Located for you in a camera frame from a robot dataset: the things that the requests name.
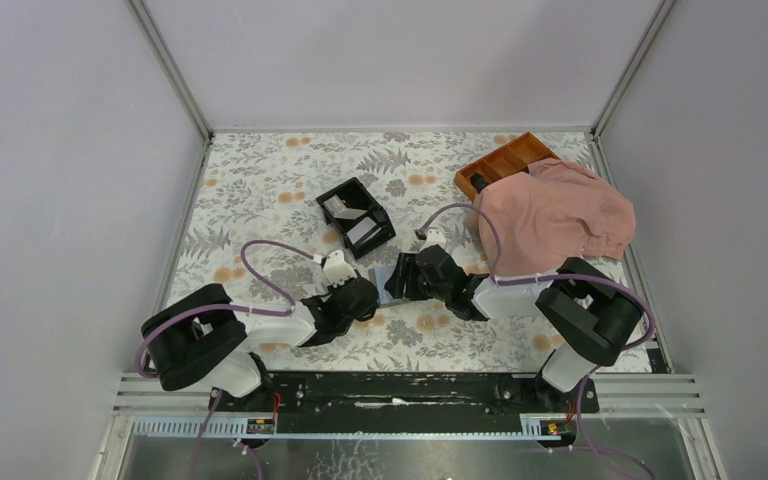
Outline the blue credit card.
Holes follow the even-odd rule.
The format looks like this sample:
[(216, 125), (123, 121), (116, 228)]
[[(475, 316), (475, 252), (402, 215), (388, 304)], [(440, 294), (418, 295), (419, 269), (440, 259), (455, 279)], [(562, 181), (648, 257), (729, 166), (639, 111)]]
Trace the blue credit card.
[(379, 307), (388, 308), (408, 303), (405, 298), (393, 297), (385, 288), (386, 282), (393, 276), (394, 265), (378, 266), (369, 270), (369, 280), (375, 285), (379, 295)]

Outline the stack of cards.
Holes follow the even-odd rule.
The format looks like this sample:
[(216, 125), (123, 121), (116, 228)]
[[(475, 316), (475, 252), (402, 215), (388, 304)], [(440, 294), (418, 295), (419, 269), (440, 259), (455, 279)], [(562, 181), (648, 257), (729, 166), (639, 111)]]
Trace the stack of cards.
[(380, 227), (370, 216), (369, 211), (350, 208), (337, 195), (325, 200), (324, 206), (333, 217), (333, 222), (346, 235), (351, 245), (365, 243), (380, 231)]

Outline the black card holder box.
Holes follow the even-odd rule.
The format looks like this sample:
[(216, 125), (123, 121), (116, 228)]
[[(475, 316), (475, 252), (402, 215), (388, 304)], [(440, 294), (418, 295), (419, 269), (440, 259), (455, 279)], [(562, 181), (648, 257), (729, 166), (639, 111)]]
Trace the black card holder box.
[(386, 209), (352, 177), (315, 198), (342, 245), (355, 259), (369, 255), (396, 236)]

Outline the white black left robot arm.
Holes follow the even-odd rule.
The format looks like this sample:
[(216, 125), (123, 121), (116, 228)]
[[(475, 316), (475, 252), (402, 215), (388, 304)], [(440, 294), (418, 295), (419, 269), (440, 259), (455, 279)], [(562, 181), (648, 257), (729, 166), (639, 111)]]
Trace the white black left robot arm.
[(208, 385), (256, 411), (269, 401), (271, 388), (257, 347), (330, 343), (353, 323), (374, 317), (379, 305), (376, 287), (362, 277), (286, 308), (238, 305), (221, 284), (208, 284), (143, 323), (135, 368), (158, 379), (165, 391)]

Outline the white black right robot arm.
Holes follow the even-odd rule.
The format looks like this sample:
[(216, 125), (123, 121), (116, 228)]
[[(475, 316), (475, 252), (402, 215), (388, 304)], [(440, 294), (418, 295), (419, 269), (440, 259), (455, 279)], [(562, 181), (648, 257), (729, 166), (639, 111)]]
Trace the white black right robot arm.
[(457, 318), (479, 322), (542, 315), (563, 339), (533, 386), (535, 402), (549, 412), (567, 405), (586, 376), (635, 347), (631, 335), (641, 321), (647, 330), (640, 342), (654, 331), (644, 300), (577, 257), (554, 273), (502, 277), (468, 274), (435, 245), (401, 253), (395, 265), (375, 268), (371, 276), (381, 305), (437, 300)]

